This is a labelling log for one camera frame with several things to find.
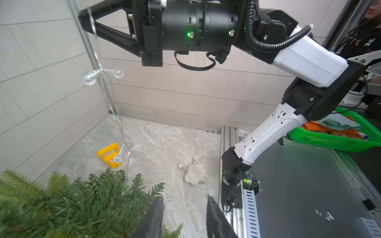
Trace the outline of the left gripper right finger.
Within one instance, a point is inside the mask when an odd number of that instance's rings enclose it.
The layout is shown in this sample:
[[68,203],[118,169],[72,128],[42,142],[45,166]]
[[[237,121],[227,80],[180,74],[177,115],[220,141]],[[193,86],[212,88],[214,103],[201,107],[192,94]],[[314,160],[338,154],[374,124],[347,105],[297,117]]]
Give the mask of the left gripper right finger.
[[206,228],[208,238],[238,238],[212,196],[207,197]]

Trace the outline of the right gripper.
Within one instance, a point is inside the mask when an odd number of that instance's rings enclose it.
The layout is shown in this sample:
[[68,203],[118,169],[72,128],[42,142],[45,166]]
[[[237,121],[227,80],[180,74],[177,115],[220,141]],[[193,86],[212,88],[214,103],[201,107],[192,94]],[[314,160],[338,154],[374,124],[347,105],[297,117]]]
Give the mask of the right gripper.
[[[213,62],[226,61],[238,29],[238,7],[227,1],[102,1],[79,12],[82,29],[141,57],[143,66],[161,67],[163,52],[206,52]],[[131,35],[96,22],[119,10]]]

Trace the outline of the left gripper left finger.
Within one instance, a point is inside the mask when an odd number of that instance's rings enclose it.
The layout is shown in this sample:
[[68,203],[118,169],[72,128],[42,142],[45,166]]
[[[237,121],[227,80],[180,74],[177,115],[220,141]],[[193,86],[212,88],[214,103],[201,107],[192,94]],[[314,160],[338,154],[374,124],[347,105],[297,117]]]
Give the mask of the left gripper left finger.
[[131,238],[161,238],[164,214],[163,196],[154,198],[146,215],[139,223]]

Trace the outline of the small green christmas tree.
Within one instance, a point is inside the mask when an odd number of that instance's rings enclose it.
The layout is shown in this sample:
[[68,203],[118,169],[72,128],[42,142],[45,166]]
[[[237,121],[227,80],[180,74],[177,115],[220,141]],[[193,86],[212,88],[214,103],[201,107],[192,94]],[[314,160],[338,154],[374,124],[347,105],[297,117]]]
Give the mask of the small green christmas tree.
[[46,186],[11,170],[1,173],[1,237],[130,238],[165,184],[146,189],[141,174],[106,169],[70,180],[53,172]]

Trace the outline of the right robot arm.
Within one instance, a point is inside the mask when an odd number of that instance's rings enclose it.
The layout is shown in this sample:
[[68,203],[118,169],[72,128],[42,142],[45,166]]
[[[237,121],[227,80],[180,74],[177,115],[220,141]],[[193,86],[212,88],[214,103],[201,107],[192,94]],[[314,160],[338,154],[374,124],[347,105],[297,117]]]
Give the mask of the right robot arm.
[[312,38],[312,27],[258,1],[102,1],[78,14],[101,40],[117,104],[169,122],[254,128],[224,153],[221,202],[240,207],[238,181],[284,134],[330,114],[363,71]]

